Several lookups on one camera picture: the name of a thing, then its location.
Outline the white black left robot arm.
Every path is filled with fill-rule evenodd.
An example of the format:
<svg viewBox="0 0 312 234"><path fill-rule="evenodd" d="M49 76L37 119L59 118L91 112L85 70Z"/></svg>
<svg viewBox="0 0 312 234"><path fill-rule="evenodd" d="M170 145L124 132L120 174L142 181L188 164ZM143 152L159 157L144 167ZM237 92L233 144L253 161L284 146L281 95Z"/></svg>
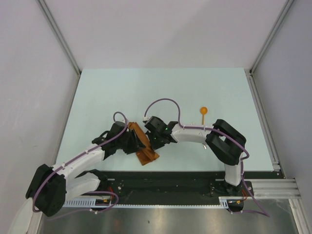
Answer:
<svg viewBox="0 0 312 234"><path fill-rule="evenodd" d="M92 140L84 152L60 165L39 166L26 192L33 200L33 211L55 215L68 200L84 194L112 195L108 177L89 168L122 150L132 154L147 148L147 135L134 122L116 121L109 131Z"/></svg>

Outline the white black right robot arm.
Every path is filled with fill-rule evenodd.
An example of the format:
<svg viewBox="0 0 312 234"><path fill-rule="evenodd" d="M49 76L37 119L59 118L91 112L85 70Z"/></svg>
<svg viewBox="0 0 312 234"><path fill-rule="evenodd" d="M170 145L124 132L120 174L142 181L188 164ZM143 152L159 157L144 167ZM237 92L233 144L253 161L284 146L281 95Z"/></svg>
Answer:
<svg viewBox="0 0 312 234"><path fill-rule="evenodd" d="M244 170L243 160L250 154L245 149L246 138L222 119L212 126L182 125L178 121L166 124L158 117L145 117L144 126L152 149L166 144L193 142L208 146L214 155L224 163L225 178L219 189L222 195L238 196L242 193Z"/></svg>

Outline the orange plastic spoon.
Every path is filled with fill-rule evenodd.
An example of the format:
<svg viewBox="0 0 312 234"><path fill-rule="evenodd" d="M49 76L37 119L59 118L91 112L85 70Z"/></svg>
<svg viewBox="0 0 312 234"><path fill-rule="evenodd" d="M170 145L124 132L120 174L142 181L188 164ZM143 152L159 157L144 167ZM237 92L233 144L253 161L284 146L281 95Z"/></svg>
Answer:
<svg viewBox="0 0 312 234"><path fill-rule="evenodd" d="M208 113L208 108L207 107L201 107L200 108L200 113L202 115L202 120L201 120L201 124L204 125L205 124L205 116Z"/></svg>

